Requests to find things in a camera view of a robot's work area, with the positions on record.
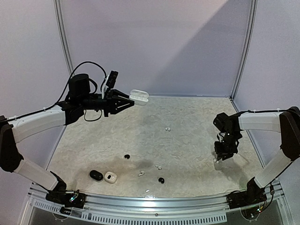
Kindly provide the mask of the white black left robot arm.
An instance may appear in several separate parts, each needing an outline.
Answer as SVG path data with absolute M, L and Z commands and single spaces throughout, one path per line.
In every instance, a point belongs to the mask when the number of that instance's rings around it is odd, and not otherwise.
M 46 170 L 37 157 L 29 156 L 19 147 L 33 147 L 34 153 L 41 148 L 46 158 L 54 148 L 55 132 L 77 122 L 87 111 L 101 112 L 103 117 L 116 115 L 132 106 L 129 95 L 114 88 L 117 71 L 105 78 L 101 92 L 91 91 L 93 80 L 87 74 L 78 74 L 68 81 L 68 93 L 64 100 L 54 105 L 30 112 L 27 115 L 0 119 L 0 167 L 3 171 L 16 173 L 51 192 L 59 203 L 66 203 L 70 194 L 58 175 Z

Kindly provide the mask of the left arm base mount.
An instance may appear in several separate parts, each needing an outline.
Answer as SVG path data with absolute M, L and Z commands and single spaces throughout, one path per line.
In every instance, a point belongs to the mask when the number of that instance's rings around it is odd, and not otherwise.
M 83 209 L 86 200 L 86 194 L 77 191 L 68 191 L 64 186 L 55 187 L 48 191 L 45 199 L 47 201 L 64 205 L 65 208 Z

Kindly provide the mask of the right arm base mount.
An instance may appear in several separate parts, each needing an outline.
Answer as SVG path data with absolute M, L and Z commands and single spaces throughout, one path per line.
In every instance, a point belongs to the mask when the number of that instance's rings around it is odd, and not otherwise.
M 275 193 L 274 186 L 270 184 L 271 200 L 269 203 L 267 203 L 265 188 L 264 187 L 260 188 L 257 185 L 257 183 L 254 181 L 254 178 L 252 178 L 247 183 L 246 191 L 239 191 L 239 190 L 232 191 L 226 196 L 226 201 L 229 204 L 230 209 L 240 208 L 240 207 L 263 202 L 263 205 L 258 210 L 258 211 L 262 211 L 268 208 L 268 206 L 272 203 L 274 193 Z

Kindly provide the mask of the white earbud charging case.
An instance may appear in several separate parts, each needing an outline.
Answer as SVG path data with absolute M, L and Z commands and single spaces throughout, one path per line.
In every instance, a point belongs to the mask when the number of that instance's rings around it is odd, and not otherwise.
M 129 99 L 134 101 L 135 105 L 144 106 L 149 102 L 149 94 L 142 90 L 131 90 Z

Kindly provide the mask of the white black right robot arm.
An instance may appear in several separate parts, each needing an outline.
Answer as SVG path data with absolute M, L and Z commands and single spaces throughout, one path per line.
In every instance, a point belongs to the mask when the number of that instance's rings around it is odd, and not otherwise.
M 295 160 L 300 157 L 300 109 L 248 110 L 227 115 L 216 115 L 213 125 L 219 131 L 214 143 L 217 161 L 232 158 L 238 153 L 242 133 L 254 137 L 255 146 L 260 153 L 269 153 L 261 172 L 248 183 L 242 200 L 253 204 L 260 198 L 264 188 L 277 179 Z

